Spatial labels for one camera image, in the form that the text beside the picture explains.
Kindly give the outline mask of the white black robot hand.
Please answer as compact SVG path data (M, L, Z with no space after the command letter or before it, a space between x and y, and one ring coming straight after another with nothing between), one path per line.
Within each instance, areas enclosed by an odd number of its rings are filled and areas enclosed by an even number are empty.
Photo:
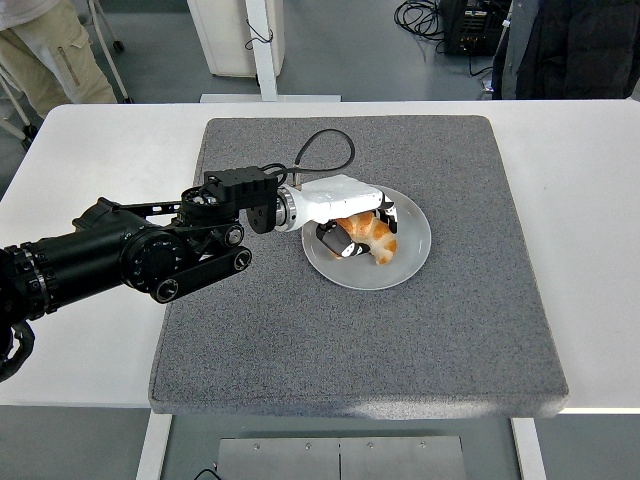
M397 211L386 194L346 175L314 180L279 190L284 219L277 228L293 231L312 222L316 238L334 256L369 253L377 264L390 262L397 251Z

